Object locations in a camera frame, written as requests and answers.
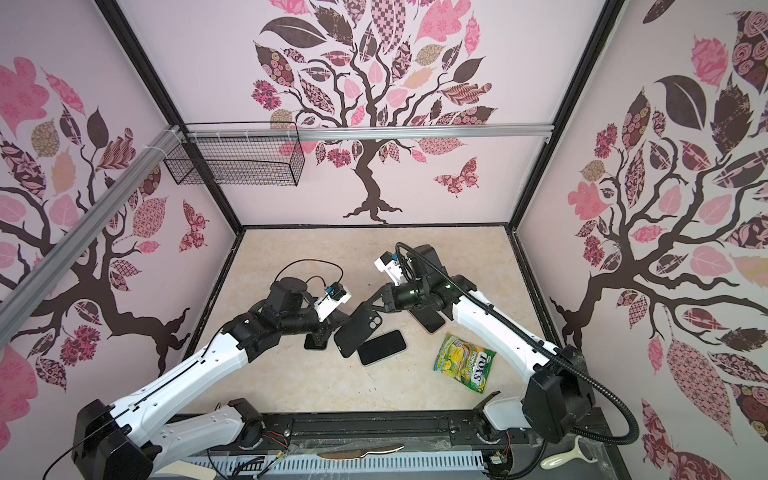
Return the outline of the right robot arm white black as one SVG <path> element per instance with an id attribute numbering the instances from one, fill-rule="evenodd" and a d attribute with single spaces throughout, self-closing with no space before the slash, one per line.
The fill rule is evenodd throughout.
<path id="1" fill-rule="evenodd" d="M 480 406 L 481 421 L 494 431 L 531 429 L 550 443 L 576 430 L 595 403 L 595 382 L 583 356 L 529 332 L 492 304 L 462 275 L 451 276 L 434 248 L 398 243 L 376 268 L 389 277 L 360 304 L 376 319 L 382 313 L 426 311 L 444 314 L 472 331 L 514 367 L 526 390 L 520 398 L 495 398 Z"/>

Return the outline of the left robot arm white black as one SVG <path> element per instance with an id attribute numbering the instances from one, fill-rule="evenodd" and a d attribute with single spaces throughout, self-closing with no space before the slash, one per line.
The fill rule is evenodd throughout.
<path id="1" fill-rule="evenodd" d="M 263 416 L 243 398 L 176 422 L 174 416 L 220 380 L 254 362 L 282 337 L 305 335 L 324 346 L 343 323 L 350 299 L 339 282 L 320 297 L 293 277 L 273 282 L 266 299 L 226 322 L 209 343 L 153 382 L 77 415 L 71 458 L 85 479 L 147 479 L 163 467 L 221 445 L 258 446 Z"/>

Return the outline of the black smartphone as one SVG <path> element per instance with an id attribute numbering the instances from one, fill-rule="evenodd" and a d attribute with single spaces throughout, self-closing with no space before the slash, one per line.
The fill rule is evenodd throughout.
<path id="1" fill-rule="evenodd" d="M 325 335 L 307 334 L 303 347 L 308 351 L 324 351 L 327 349 L 328 337 Z"/>

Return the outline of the black phone case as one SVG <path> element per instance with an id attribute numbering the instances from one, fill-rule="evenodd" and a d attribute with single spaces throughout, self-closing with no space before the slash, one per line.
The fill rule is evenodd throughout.
<path id="1" fill-rule="evenodd" d="M 343 358 L 349 358 L 381 326 L 379 311 L 368 303 L 361 303 L 349 320 L 334 334 L 334 343 Z"/>

